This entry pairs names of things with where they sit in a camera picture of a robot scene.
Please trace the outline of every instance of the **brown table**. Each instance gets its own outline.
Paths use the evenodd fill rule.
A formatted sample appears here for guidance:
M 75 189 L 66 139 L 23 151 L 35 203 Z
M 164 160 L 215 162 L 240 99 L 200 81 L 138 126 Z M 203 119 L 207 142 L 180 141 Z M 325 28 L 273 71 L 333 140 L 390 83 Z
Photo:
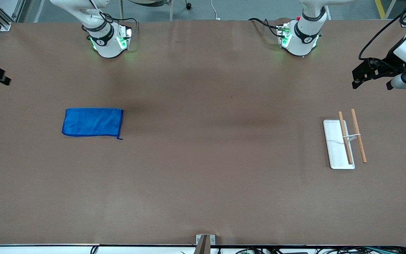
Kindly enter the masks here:
M 351 88 L 386 21 L 329 21 L 290 56 L 247 21 L 141 24 L 103 59 L 79 23 L 0 35 L 0 243 L 406 246 L 406 90 Z M 366 56 L 383 57 L 393 26 Z M 121 137 L 62 135 L 72 107 L 125 110 Z M 356 109 L 367 164 L 329 168 L 322 121 Z

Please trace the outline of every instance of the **wooden stick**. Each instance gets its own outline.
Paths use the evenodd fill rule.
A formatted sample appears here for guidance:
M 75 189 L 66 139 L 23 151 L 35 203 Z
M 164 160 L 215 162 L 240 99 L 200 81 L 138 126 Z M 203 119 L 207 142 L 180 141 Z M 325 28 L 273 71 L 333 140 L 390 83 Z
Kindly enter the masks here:
M 352 118 L 353 118 L 353 127 L 355 129 L 355 134 L 359 134 L 358 122 L 356 121 L 356 114 L 355 110 L 351 109 Z M 367 163 L 366 154 L 364 153 L 363 147 L 363 140 L 361 140 L 361 135 L 356 136 L 356 140 L 358 140 L 359 152 L 361 153 L 361 160 L 363 163 Z
M 339 111 L 338 116 L 339 116 L 339 123 L 341 124 L 341 131 L 343 132 L 343 140 L 344 140 L 345 152 L 347 154 L 347 160 L 348 160 L 349 164 L 353 164 L 352 155 L 350 153 L 349 141 L 348 141 L 347 137 L 345 137 L 347 135 L 347 133 L 345 131 L 343 113 L 341 111 Z

